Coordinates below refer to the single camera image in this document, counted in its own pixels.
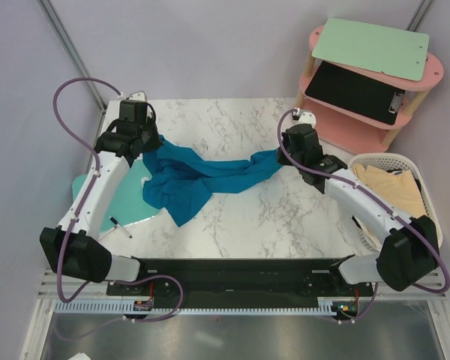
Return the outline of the blue t shirt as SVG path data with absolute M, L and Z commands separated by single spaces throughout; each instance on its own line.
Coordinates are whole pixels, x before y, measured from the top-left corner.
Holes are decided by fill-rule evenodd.
M 204 160 L 192 148 L 160 138 L 163 145 L 142 155 L 151 179 L 142 198 L 166 209 L 178 227 L 190 221 L 213 194 L 239 194 L 270 179 L 280 168 L 276 151 L 259 151 L 248 160 Z

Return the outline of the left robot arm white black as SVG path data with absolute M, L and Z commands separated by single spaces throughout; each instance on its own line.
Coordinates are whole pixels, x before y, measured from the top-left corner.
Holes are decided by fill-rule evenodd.
M 51 269 L 68 277 L 101 283 L 123 281 L 134 295 L 149 288 L 140 262 L 111 254 L 98 237 L 120 182 L 144 152 L 161 146 L 151 105 L 144 92 L 113 101 L 106 112 L 110 125 L 98 137 L 93 166 L 70 210 L 54 228 L 44 228 L 40 244 Z

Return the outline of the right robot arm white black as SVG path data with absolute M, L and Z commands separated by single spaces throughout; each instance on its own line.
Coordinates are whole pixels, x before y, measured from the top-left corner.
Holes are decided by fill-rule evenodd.
M 388 204 L 348 169 L 328 174 L 301 165 L 284 145 L 283 137 L 292 135 L 277 126 L 281 154 L 298 170 L 323 178 L 323 193 L 347 206 L 382 241 L 379 253 L 343 260 L 328 276 L 330 290 L 342 296 L 358 283 L 382 282 L 398 292 L 411 286 L 429 293 L 447 292 L 450 275 L 440 257 L 435 223 L 426 215 L 413 217 Z

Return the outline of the pink three tier shelf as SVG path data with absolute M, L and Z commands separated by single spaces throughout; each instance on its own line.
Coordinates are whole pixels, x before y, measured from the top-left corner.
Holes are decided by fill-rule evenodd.
M 418 82 L 349 65 L 338 65 L 342 71 L 349 71 L 356 77 L 363 76 L 382 85 L 393 86 L 406 93 L 412 92 L 414 94 L 414 97 L 410 100 L 402 97 L 394 123 L 386 124 L 306 94 L 306 90 L 316 77 L 319 68 L 315 65 L 316 59 L 313 56 L 313 50 L 320 39 L 323 28 L 324 26 L 321 25 L 310 34 L 309 53 L 299 80 L 295 105 L 315 114 L 317 118 L 316 128 L 320 139 L 353 154 L 385 152 L 398 133 L 410 122 L 413 113 L 431 89 L 442 80 L 444 75 L 443 65 L 435 55 L 429 52 L 425 60 L 423 77 Z

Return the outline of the teal cutting board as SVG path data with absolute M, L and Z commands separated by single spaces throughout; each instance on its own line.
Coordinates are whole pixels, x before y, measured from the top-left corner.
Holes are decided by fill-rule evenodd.
M 93 239 L 107 231 L 114 217 L 122 226 L 154 217 L 158 210 L 143 200 L 143 184 L 152 175 L 141 160 L 130 165 L 123 157 L 100 153 L 100 169 L 73 180 L 73 204 L 58 223 L 63 230 L 77 218 L 72 232 L 80 230 Z

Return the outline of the black clipboard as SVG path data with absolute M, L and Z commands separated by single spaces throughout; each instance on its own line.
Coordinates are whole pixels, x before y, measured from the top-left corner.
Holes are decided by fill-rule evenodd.
M 393 125 L 405 91 L 329 62 L 317 68 L 304 94 L 309 98 Z

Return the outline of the beige t shirt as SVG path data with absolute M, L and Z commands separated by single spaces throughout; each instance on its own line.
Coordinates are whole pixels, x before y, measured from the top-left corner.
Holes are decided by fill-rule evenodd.
M 438 245 L 442 245 L 443 234 L 431 198 L 411 169 L 385 171 L 370 164 L 355 163 L 352 171 L 363 184 L 398 210 L 414 218 L 422 215 L 432 218 L 436 224 Z

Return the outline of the green board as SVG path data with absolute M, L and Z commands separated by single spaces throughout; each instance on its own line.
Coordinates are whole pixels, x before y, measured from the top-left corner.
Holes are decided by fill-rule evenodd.
M 329 18 L 312 54 L 329 62 L 420 81 L 429 39 L 427 34 L 399 28 Z

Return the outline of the white paper scrap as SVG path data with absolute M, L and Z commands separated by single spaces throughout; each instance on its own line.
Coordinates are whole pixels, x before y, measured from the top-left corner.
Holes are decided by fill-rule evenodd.
M 84 352 L 79 352 L 76 355 L 69 358 L 68 360 L 91 360 L 91 359 Z

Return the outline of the aluminium frame post left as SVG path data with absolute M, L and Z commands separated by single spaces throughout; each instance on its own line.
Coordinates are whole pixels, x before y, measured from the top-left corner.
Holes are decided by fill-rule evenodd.
M 56 37 L 58 38 L 60 44 L 64 48 L 68 58 L 73 65 L 78 77 L 90 77 L 89 70 L 86 67 L 85 62 L 83 61 L 80 53 L 78 52 L 71 36 L 68 33 L 68 30 L 65 27 L 65 24 L 62 22 L 61 17 L 59 16 L 58 11 L 56 10 L 53 2 L 50 0 L 37 0 L 36 1 L 40 6 L 43 14 L 51 25 L 53 31 L 55 32 Z M 86 82 L 86 88 L 91 98 L 98 106 L 101 112 L 106 109 L 106 104 L 104 99 L 98 92 L 96 85 L 93 82 Z

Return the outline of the aluminium frame post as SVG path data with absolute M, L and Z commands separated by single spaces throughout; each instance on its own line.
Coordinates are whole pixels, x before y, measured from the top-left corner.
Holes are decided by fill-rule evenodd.
M 408 32 L 417 32 L 422 23 L 425 21 L 425 17 L 428 15 L 429 8 L 433 4 L 431 0 L 421 0 L 415 9 L 406 30 Z
M 59 16 L 58 11 L 56 10 L 53 2 L 50 0 L 37 0 L 36 1 L 40 6 L 43 14 L 51 25 L 53 31 L 55 32 L 56 37 L 58 38 L 60 44 L 64 48 L 68 58 L 73 65 L 78 77 L 90 77 L 89 70 L 86 67 L 85 62 L 83 61 L 80 53 L 78 52 L 71 36 L 68 33 L 68 30 L 65 27 L 65 24 L 62 22 L 61 17 Z M 93 82 L 86 82 L 86 88 L 91 98 L 98 106 L 101 112 L 106 109 L 106 104 L 104 99 L 98 92 L 96 85 Z

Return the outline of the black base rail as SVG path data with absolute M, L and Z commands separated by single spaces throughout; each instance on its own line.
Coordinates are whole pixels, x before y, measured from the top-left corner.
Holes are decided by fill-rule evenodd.
M 369 283 L 350 285 L 337 259 L 141 259 L 140 285 L 113 284 L 109 296 L 144 297 L 167 308 L 317 305 L 323 298 L 365 298 Z

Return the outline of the aluminium extrusion rail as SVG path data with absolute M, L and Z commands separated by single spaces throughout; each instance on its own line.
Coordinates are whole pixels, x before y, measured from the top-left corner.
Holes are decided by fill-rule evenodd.
M 444 283 L 443 274 L 440 270 L 432 271 L 422 278 L 419 283 L 431 289 L 438 289 Z M 83 284 L 83 280 L 74 280 L 72 277 L 62 278 L 62 290 L 66 297 L 73 293 Z M 90 283 L 78 296 L 78 299 L 104 298 L 107 292 L 107 283 Z M 46 270 L 39 287 L 39 296 L 49 299 L 57 299 L 56 275 L 51 270 Z M 408 287 L 403 292 L 394 291 L 384 283 L 378 286 L 376 300 L 379 301 L 412 301 L 412 300 L 442 300 L 445 293 L 432 293 L 419 289 L 415 286 Z

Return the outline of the aluminium frame post right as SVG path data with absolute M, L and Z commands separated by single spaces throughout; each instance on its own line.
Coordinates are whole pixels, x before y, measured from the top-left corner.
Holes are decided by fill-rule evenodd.
M 421 0 L 415 9 L 406 30 L 408 32 L 417 32 L 422 23 L 425 21 L 425 17 L 428 15 L 429 8 L 433 4 L 431 0 Z

